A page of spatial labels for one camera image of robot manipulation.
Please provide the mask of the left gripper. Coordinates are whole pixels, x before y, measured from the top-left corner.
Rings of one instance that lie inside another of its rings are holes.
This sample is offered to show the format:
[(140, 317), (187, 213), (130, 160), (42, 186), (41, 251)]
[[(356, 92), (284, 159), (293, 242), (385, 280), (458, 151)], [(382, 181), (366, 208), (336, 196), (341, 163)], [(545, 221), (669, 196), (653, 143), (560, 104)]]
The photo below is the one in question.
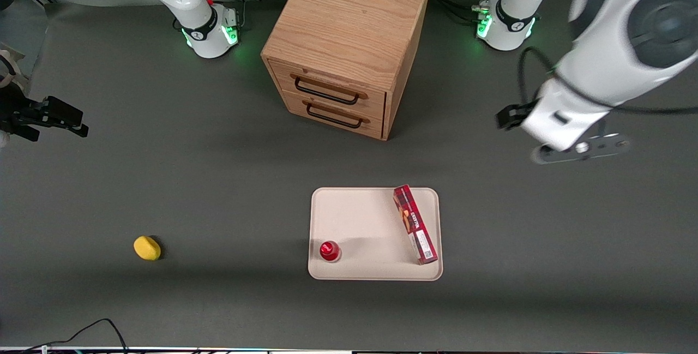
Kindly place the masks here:
[(609, 111), (610, 108), (580, 98), (559, 79), (551, 78), (541, 85), (538, 100), (505, 106), (495, 119), (499, 130), (521, 126), (538, 142), (563, 151)]

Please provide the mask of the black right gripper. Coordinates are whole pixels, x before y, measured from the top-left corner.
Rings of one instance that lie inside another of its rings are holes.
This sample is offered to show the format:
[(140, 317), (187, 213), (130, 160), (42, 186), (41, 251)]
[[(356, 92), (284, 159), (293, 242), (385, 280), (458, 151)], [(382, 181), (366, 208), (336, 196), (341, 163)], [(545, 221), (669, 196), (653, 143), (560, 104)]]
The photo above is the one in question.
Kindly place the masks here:
[(84, 113), (62, 100), (48, 96), (35, 101), (25, 96), (15, 84), (2, 87), (1, 129), (7, 135), (17, 135), (30, 142), (38, 142), (40, 131), (31, 125), (42, 125), (42, 112), (51, 120), (65, 124), (65, 129), (85, 138), (89, 127), (82, 124)]

